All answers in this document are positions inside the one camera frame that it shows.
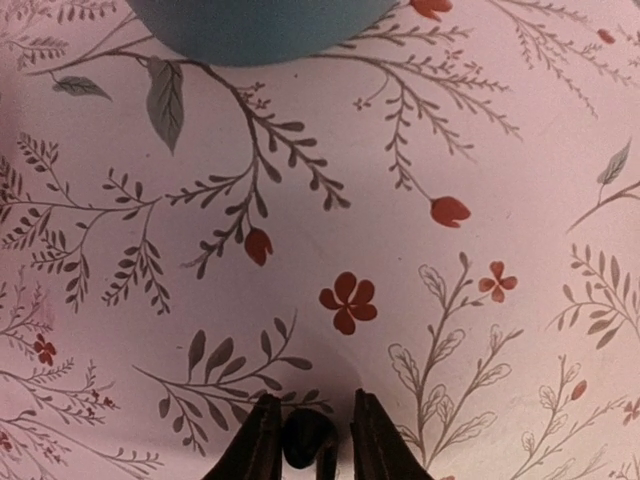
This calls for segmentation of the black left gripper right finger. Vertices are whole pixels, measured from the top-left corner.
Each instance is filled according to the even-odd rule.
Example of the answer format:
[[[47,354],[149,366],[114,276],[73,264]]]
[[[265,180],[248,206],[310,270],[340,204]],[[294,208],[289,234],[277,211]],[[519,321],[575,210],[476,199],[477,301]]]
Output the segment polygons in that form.
[[[350,430],[355,479],[433,479],[417,461],[375,394],[356,390]]]

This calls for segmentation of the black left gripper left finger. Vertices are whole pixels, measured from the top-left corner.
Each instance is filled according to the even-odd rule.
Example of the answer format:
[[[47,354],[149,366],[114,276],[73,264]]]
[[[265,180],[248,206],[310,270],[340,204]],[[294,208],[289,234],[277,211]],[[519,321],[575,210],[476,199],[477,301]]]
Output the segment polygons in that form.
[[[282,476],[281,400],[262,395],[204,480],[270,480]]]

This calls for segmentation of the black stem earbud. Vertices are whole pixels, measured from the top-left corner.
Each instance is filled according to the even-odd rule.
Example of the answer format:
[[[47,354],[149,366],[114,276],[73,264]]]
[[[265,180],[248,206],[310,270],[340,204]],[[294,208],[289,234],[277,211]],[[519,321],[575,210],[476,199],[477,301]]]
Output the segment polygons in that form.
[[[316,464],[318,479],[334,479],[338,457],[338,432],[324,414],[307,408],[291,412],[282,427],[282,451],[298,470]]]

